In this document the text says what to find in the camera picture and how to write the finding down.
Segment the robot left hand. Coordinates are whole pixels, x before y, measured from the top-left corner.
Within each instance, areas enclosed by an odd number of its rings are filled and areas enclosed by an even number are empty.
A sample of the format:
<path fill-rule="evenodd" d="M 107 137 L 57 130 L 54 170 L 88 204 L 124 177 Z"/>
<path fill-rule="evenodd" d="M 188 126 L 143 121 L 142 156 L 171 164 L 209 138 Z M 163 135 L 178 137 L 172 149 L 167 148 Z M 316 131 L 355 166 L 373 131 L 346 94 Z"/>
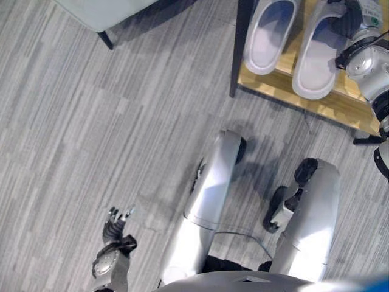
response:
<path fill-rule="evenodd" d="M 102 240 L 104 245 L 111 243 L 124 243 L 128 236 L 123 236 L 123 231 L 126 222 L 134 212 L 134 205 L 132 205 L 124 213 L 120 213 L 116 207 L 111 207 L 106 216 L 103 231 Z"/>

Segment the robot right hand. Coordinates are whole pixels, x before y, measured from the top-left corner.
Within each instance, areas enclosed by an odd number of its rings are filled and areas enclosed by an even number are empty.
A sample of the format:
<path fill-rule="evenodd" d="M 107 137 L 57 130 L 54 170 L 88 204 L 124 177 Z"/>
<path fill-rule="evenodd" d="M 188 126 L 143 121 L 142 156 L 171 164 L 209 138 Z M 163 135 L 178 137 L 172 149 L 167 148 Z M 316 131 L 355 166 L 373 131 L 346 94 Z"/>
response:
<path fill-rule="evenodd" d="M 334 48 L 359 41 L 372 43 L 384 37 L 382 6 L 379 1 L 327 1 L 330 16 L 323 39 Z"/>

